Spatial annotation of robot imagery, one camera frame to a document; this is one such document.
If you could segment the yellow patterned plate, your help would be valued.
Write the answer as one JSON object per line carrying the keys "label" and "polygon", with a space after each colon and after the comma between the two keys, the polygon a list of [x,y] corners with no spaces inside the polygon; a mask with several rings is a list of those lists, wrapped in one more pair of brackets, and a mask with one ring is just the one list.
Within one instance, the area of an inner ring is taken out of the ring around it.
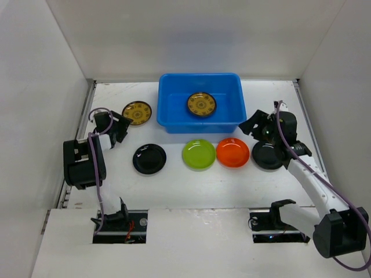
{"label": "yellow patterned plate", "polygon": [[151,106],[144,101],[133,101],[124,107],[122,116],[131,119],[132,126],[140,126],[150,120],[152,109]]}
{"label": "yellow patterned plate", "polygon": [[197,117],[207,118],[217,110],[215,98],[206,92],[196,92],[187,99],[188,111]]}

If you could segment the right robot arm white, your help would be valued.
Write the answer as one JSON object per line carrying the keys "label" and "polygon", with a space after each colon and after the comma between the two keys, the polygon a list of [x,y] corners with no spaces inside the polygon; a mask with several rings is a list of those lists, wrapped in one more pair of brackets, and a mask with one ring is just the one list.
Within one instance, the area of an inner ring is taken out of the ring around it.
{"label": "right robot arm white", "polygon": [[297,139],[297,119],[287,111],[267,114],[261,110],[240,123],[239,128],[258,142],[272,145],[284,168],[301,184],[317,210],[311,215],[295,201],[273,202],[269,223],[281,229],[291,226],[311,238],[324,258],[334,258],[366,247],[370,234],[368,214],[353,208],[319,171],[308,147]]}

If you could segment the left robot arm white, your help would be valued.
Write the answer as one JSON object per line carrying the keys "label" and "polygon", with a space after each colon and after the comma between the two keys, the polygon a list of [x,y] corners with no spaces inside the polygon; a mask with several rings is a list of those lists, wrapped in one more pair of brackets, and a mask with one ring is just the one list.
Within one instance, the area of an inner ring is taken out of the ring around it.
{"label": "left robot arm white", "polygon": [[64,180],[78,190],[93,187],[100,207],[100,214],[92,221],[97,225],[95,233],[114,225],[124,229],[130,224],[130,214],[123,200],[121,208],[106,214],[104,212],[101,187],[107,177],[103,152],[113,149],[128,134],[133,120],[108,108],[95,108],[88,114],[88,121],[95,124],[86,139],[63,142]]}

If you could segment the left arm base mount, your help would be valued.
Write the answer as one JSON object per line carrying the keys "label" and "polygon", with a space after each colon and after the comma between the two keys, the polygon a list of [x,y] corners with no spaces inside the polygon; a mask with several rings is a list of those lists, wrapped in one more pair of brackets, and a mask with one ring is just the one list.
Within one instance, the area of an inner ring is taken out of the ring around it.
{"label": "left arm base mount", "polygon": [[147,210],[129,210],[104,216],[104,224],[96,235],[93,244],[145,244],[147,240]]}

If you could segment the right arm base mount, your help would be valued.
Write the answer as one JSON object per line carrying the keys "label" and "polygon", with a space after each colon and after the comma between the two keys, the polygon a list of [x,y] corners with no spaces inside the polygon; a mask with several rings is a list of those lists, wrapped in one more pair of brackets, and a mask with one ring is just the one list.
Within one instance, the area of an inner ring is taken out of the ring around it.
{"label": "right arm base mount", "polygon": [[288,224],[276,224],[269,209],[251,209],[248,227],[254,243],[304,243],[310,238]]}

